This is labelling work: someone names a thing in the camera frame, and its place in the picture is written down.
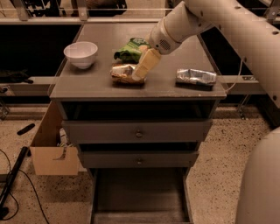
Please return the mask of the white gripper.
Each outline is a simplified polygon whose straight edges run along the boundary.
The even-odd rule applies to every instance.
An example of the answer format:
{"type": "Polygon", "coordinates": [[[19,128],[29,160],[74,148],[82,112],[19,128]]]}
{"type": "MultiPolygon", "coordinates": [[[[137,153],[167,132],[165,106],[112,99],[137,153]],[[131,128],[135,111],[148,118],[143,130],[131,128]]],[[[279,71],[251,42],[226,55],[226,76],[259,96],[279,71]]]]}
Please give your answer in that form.
{"type": "Polygon", "coordinates": [[[167,55],[181,46],[181,42],[176,41],[167,31],[165,20],[161,19],[150,31],[147,42],[152,47],[140,58],[132,73],[134,81],[144,80],[147,73],[155,67],[162,55],[167,55]]]}

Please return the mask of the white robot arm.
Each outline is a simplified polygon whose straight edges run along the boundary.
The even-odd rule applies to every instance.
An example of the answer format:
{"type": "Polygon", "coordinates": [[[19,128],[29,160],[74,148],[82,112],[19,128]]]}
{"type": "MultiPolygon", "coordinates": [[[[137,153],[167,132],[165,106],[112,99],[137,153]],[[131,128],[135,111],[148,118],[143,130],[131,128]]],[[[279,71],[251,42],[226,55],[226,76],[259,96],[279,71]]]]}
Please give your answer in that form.
{"type": "MultiPolygon", "coordinates": [[[[162,55],[213,26],[280,107],[280,32],[236,0],[182,0],[151,30],[151,49],[141,56],[132,79],[140,81],[162,55]]],[[[280,224],[280,128],[265,136],[248,158],[235,224],[280,224]]]]}

